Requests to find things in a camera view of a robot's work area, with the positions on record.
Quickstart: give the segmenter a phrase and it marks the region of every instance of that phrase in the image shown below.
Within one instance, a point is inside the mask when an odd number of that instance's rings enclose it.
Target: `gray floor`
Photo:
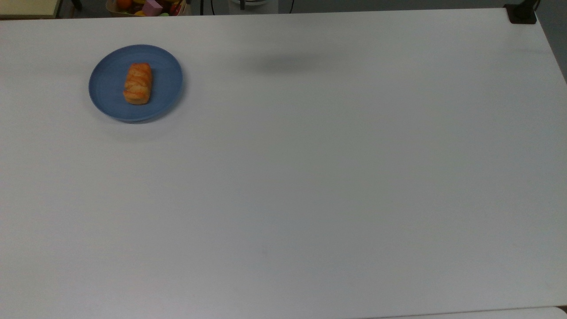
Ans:
[[[228,0],[213,0],[217,15],[228,13]],[[82,11],[74,18],[107,18],[106,0],[81,0]],[[199,0],[193,0],[193,14],[199,12]],[[506,3],[520,0],[295,0],[293,13],[342,12],[420,9],[501,8]],[[280,0],[280,13],[289,12],[291,0]],[[69,16],[70,0],[64,0],[62,16]],[[210,0],[205,1],[205,14],[210,15]],[[541,0],[537,11],[563,76],[567,78],[567,0]]]

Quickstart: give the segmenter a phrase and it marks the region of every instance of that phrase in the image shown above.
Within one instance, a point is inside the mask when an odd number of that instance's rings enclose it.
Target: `fruit basket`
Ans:
[[[155,0],[163,7],[160,15],[191,15],[191,5],[186,0]],[[145,16],[142,8],[146,0],[107,0],[106,8],[113,17]]]

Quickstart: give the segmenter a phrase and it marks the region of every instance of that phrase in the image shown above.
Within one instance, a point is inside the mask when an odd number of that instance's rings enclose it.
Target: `bread roll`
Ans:
[[[151,68],[148,63],[132,63],[126,82],[124,82],[124,98],[135,105],[146,104],[151,92]]]

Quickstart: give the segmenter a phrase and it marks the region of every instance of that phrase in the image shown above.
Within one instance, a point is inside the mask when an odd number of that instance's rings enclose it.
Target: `pastry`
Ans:
[[[130,104],[146,104],[151,92],[151,68],[148,63],[132,63],[126,82],[124,82],[124,98]]]

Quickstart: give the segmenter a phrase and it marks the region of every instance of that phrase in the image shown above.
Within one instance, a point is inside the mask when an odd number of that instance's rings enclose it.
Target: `basket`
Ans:
[[[181,1],[180,6],[181,6],[181,9],[179,10],[179,14],[177,14],[177,16],[191,15],[191,5],[188,5],[185,0]],[[116,5],[116,0],[107,0],[106,8],[107,8],[108,12],[110,12],[110,15],[112,15],[115,18],[125,17],[125,16],[138,16],[138,17],[140,17],[139,15],[133,15],[133,14],[130,14],[130,13],[121,12],[120,9],[118,9],[118,6]]]

